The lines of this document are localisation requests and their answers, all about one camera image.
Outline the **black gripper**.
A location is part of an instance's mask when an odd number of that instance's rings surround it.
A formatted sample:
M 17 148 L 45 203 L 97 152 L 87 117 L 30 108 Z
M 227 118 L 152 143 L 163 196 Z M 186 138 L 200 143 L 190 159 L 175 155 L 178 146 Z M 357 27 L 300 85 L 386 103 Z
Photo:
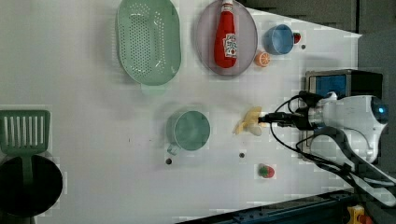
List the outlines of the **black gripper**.
M 309 110 L 315 108 L 318 102 L 323 99 L 323 96 L 309 92 L 309 91 L 299 91 L 299 93 L 293 97 L 291 97 L 286 105 L 290 105 L 290 103 L 299 99 L 305 103 L 305 107 L 299 107 L 294 112 L 285 113 L 280 112 L 280 122 L 284 125 L 288 125 L 290 127 L 295 127 L 300 131 L 313 131 L 316 128 L 316 125 L 312 124 L 309 121 L 308 113 Z M 264 117 L 258 118 L 259 123 L 273 123 L 278 122 L 276 118 L 277 113 L 268 113 L 265 114 Z

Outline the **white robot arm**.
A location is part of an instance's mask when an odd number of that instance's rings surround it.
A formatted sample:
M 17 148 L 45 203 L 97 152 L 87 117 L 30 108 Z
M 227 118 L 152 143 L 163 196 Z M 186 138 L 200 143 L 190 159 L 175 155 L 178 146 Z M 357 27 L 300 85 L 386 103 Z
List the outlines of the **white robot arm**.
M 333 91 L 322 96 L 300 91 L 297 99 L 303 107 L 285 113 L 260 114 L 259 124 L 277 124 L 310 134 L 293 151 L 317 167 L 338 175 L 350 186 L 363 191 L 386 207 L 395 205 L 395 178 L 374 166 L 381 134 L 389 123 L 389 111 L 373 95 L 339 98 Z

